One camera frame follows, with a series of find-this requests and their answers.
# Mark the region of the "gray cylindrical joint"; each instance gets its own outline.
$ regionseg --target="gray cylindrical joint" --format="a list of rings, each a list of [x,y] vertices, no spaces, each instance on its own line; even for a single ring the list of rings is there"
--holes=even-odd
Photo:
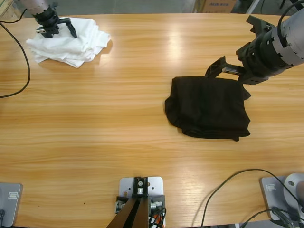
[[[143,188],[137,188],[137,194],[142,195],[143,194]]]
[[[283,47],[277,27],[272,30],[273,46],[281,59],[291,66],[304,62],[304,9],[301,9],[282,23],[282,36],[286,38],[287,46]]]
[[[40,14],[48,7],[47,0],[20,0],[32,15]]]

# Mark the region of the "floor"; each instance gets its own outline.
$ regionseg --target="floor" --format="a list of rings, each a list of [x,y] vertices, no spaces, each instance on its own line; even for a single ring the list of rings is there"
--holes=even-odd
[[[124,13],[191,13],[195,0],[90,0],[90,4],[85,0],[57,0],[59,3],[57,12],[59,15],[84,15],[84,14],[124,14]],[[232,13],[245,13],[252,0],[237,0]],[[263,0],[259,2],[253,14],[281,15],[283,11],[291,5],[286,1],[283,9],[279,9],[282,0]],[[215,226],[238,227],[237,225]],[[247,228],[278,228],[269,221],[252,222]]]

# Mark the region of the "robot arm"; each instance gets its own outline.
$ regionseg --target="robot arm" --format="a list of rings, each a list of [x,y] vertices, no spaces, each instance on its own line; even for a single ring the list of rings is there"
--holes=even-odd
[[[228,64],[222,57],[208,68],[205,76],[216,77],[224,72],[238,75],[238,81],[242,84],[255,85],[303,63],[303,21],[304,9],[277,27],[249,16],[247,22],[253,25],[251,31],[256,34],[256,38],[237,51],[237,58],[243,67]]]
[[[70,18],[60,19],[55,10],[56,4],[49,5],[47,0],[20,0],[20,2],[29,10],[42,27],[36,30],[45,38],[52,38],[54,34],[59,34],[58,24],[65,23],[73,37],[77,38],[75,28]]]

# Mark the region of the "cardboard box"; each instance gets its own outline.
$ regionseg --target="cardboard box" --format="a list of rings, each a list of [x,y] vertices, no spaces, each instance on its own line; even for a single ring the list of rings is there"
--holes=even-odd
[[[196,0],[193,12],[230,13],[236,0]]]
[[[0,20],[12,22],[20,18],[21,13],[13,0],[0,0]]]

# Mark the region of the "wooden tabletop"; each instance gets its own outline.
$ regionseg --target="wooden tabletop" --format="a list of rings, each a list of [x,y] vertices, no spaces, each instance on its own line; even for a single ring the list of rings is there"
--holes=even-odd
[[[163,178],[167,227],[198,226],[206,197],[232,173],[304,171],[304,66],[246,86],[251,135],[239,142],[185,136],[164,114],[172,78],[202,76],[223,55],[240,64],[236,50],[255,37],[248,15],[78,17],[96,20],[112,36],[79,69],[33,60],[25,44],[35,35],[33,18],[7,25],[32,71],[24,92],[0,99],[0,182],[24,186],[17,226],[106,227],[119,180],[139,175]],[[0,37],[4,95],[23,86],[27,69],[16,42],[3,29]],[[255,171],[231,180],[210,201],[205,225],[242,222],[265,209],[259,180],[266,176]]]

